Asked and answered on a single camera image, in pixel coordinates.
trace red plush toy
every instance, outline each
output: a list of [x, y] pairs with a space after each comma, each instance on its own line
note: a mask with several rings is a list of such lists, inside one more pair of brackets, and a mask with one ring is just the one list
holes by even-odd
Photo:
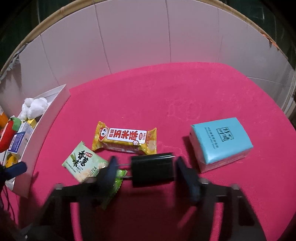
[[0, 138], [0, 153], [6, 151], [13, 139], [15, 133], [19, 130], [21, 125], [21, 120], [16, 117], [11, 117], [6, 124]]

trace red table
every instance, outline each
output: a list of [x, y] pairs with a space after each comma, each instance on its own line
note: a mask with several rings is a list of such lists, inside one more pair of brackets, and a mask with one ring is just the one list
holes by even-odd
[[[254, 148], [237, 162], [202, 174], [215, 184], [242, 188], [268, 241], [277, 240], [296, 211], [296, 132], [274, 101], [235, 69], [216, 63], [175, 63], [128, 70], [70, 90], [35, 167], [30, 198], [19, 200], [21, 226], [30, 222], [56, 183], [77, 181], [61, 165], [83, 140], [91, 147], [98, 121], [107, 126], [157, 127], [158, 153], [195, 163], [188, 134], [191, 124], [237, 117]], [[130, 154], [104, 150], [126, 163]], [[81, 239], [77, 206], [73, 226]], [[212, 240], [217, 240], [222, 207], [217, 206]], [[106, 240], [186, 240], [194, 208], [175, 199], [174, 183], [132, 188], [124, 181], [106, 212], [98, 210]]]

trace orange object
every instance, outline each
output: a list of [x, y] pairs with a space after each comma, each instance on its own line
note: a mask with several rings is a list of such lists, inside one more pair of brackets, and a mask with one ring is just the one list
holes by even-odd
[[6, 114], [4, 113], [2, 107], [0, 106], [0, 127], [4, 128], [8, 122], [8, 118]]

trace blue tissue pack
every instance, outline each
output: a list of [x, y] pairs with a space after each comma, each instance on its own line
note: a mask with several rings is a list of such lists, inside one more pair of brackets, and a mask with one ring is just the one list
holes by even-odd
[[253, 148], [237, 118], [191, 125], [189, 139], [201, 172], [242, 159]]

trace white stuffed animal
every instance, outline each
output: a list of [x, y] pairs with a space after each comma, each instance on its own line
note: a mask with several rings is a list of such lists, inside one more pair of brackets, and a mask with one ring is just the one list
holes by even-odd
[[48, 106], [49, 104], [47, 103], [47, 100], [43, 97], [38, 99], [26, 98], [22, 105], [22, 111], [18, 117], [21, 120], [26, 120], [27, 118], [29, 120], [35, 119], [36, 117], [43, 115]]

